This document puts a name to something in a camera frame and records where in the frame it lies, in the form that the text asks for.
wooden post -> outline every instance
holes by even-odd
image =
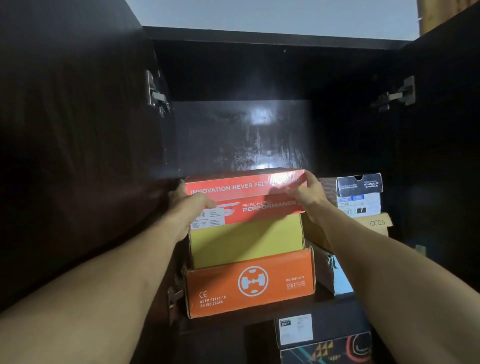
[[[417,0],[420,35],[446,22],[478,0]]]

orange box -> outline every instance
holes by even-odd
[[[284,168],[187,177],[187,194],[202,192],[217,201],[216,208],[203,210],[190,229],[234,224],[266,218],[281,218],[303,212],[285,193],[285,187],[306,183],[305,170]]]
[[[184,274],[189,318],[288,300],[315,292],[311,248],[186,270]]]

light blue wall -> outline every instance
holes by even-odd
[[[416,0],[127,0],[142,25],[413,40]]]

white circular logo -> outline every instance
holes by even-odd
[[[268,274],[262,267],[245,268],[239,275],[239,290],[245,296],[258,296],[266,290],[267,286]]]

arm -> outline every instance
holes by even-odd
[[[122,246],[69,271],[0,315],[0,363],[128,363],[177,241],[207,207],[181,182],[172,208]]]
[[[289,190],[320,225],[356,296],[399,364],[477,363],[480,294],[408,246],[335,208],[308,172]]]

